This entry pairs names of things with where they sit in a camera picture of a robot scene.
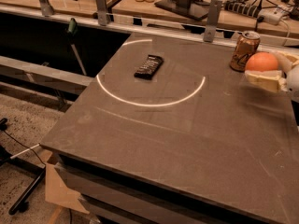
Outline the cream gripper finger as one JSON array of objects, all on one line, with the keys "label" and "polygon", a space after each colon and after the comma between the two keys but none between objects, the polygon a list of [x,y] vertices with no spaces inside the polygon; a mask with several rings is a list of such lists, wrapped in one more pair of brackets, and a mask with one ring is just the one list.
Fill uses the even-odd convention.
[{"label": "cream gripper finger", "polygon": [[286,91],[286,79],[280,70],[272,71],[254,71],[246,70],[245,77],[247,81],[263,90],[274,93]]},{"label": "cream gripper finger", "polygon": [[284,73],[288,73],[295,66],[299,65],[298,55],[281,52],[281,51],[275,51],[274,56],[278,60],[278,66],[282,69]]}]

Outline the white rounded gripper body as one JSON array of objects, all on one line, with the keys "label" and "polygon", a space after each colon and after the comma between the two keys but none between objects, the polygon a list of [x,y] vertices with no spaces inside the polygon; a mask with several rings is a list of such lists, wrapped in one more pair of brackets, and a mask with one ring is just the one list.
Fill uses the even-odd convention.
[{"label": "white rounded gripper body", "polygon": [[299,102],[299,65],[290,66],[286,72],[286,92],[293,101]]}]

